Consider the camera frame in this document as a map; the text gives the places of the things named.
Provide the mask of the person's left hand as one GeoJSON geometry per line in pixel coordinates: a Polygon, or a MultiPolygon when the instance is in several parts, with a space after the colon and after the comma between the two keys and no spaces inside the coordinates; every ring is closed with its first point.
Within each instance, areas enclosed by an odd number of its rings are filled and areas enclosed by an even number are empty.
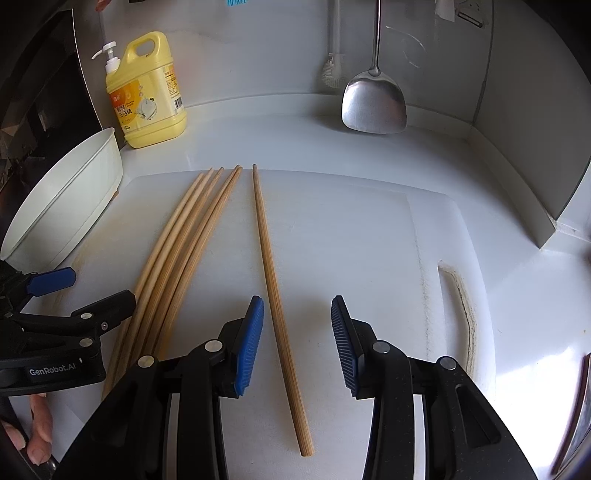
{"type": "Polygon", "coordinates": [[[53,420],[49,409],[47,394],[31,395],[30,409],[32,431],[29,440],[25,440],[20,431],[4,420],[1,425],[17,450],[26,449],[29,460],[34,465],[41,465],[51,457],[53,420]]]}

